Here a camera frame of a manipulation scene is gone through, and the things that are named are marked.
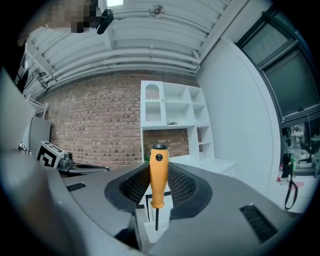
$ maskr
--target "orange screwdriver handle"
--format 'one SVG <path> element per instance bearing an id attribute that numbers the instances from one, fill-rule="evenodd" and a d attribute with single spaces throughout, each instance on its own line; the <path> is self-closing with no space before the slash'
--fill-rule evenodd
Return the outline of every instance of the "orange screwdriver handle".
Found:
<path id="1" fill-rule="evenodd" d="M 153 145 L 150 155 L 151 205 L 160 209 L 165 205 L 164 195 L 168 180 L 169 152 L 166 145 Z"/>

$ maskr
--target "white pipe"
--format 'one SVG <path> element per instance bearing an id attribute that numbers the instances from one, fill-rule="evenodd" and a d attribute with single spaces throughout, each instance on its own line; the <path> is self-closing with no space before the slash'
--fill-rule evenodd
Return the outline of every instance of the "white pipe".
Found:
<path id="1" fill-rule="evenodd" d="M 186 60 L 186 61 L 190 61 L 190 62 L 194 62 L 194 63 L 201 63 L 200 59 L 196 59 L 194 57 L 191 56 L 187 56 L 187 55 L 183 55 L 180 53 L 176 53 L 176 52 L 172 52 L 172 51 L 165 51 L 165 50 L 157 50 L 157 49 L 118 49 L 118 50 L 111 50 L 111 51 L 107 51 L 104 53 L 98 53 L 86 58 L 83 58 L 81 60 L 75 61 L 72 64 L 65 66 L 61 69 L 59 69 L 57 72 L 54 72 L 52 74 L 52 76 L 47 77 L 44 82 L 49 81 L 50 79 L 60 75 L 61 73 L 64 73 L 68 70 L 72 70 L 77 66 L 80 65 L 85 65 L 86 63 L 89 63 L 91 61 L 96 61 L 99 59 L 105 59 L 111 56 L 116 56 L 116 55 L 129 55 L 129 54 L 152 54 L 152 55 L 160 55 L 160 56 L 167 56 L 167 57 L 173 57 L 173 58 L 177 58 L 177 59 L 181 59 L 181 60 Z"/>
<path id="2" fill-rule="evenodd" d="M 83 71 L 83 72 L 80 72 L 80 73 L 76 73 L 76 74 L 73 74 L 73 75 L 70 75 L 68 77 L 65 77 L 61 80 L 58 80 L 58 81 L 51 81 L 48 86 L 54 86 L 58 83 L 62 83 L 66 80 L 69 80 L 69 79 L 72 79 L 72 78 L 75 78 L 75 77 L 79 77 L 81 75 L 85 75 L 85 74 L 89 74 L 91 72 L 94 72 L 94 71 L 103 71 L 103 70 L 110 70 L 112 71 L 112 69 L 117 69 L 117 68 L 132 68 L 132 67 L 155 67 L 155 68 L 168 68 L 168 66 L 166 65 L 157 65 L 157 64 L 121 64 L 121 65 L 109 65 L 109 66 L 106 66 L 106 67 L 96 67 L 96 68 L 93 68 L 93 69 L 90 69 L 90 70 L 87 70 L 87 71 Z M 179 70 L 179 71 L 184 71 L 184 72 L 188 72 L 188 73 L 193 73 L 195 74 L 196 72 L 193 71 L 193 70 L 189 70 L 189 69 L 185 69 L 185 68 L 181 68 L 181 67 L 175 67 L 175 66 L 172 66 L 170 67 L 170 69 L 173 69 L 173 70 Z"/>
<path id="3" fill-rule="evenodd" d="M 103 60 L 100 62 L 95 62 L 92 64 L 87 64 L 78 68 L 75 68 L 59 77 L 56 77 L 54 80 L 48 83 L 48 86 L 51 86 L 54 82 L 58 82 L 66 77 L 72 76 L 73 74 L 77 74 L 79 72 L 85 71 L 87 69 L 96 67 L 96 66 L 105 66 L 113 63 L 123 63 L 123 62 L 155 62 L 155 63 L 165 63 L 171 65 L 182 66 L 188 69 L 196 70 L 198 68 L 197 65 L 185 63 L 178 60 L 165 59 L 165 58 L 149 58 L 149 57 L 120 57 L 120 58 L 111 58 L 107 60 Z"/>

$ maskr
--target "black textured grip pad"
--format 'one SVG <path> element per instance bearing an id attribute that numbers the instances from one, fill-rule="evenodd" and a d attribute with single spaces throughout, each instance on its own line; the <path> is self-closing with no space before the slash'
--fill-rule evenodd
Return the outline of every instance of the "black textured grip pad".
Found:
<path id="1" fill-rule="evenodd" d="M 171 162 L 168 165 L 168 186 L 173 202 L 171 220 L 196 216 L 212 197 L 208 182 Z"/>
<path id="2" fill-rule="evenodd" d="M 136 169 L 111 180 L 105 187 L 106 199 L 119 210 L 134 213 L 150 184 L 150 165 Z"/>

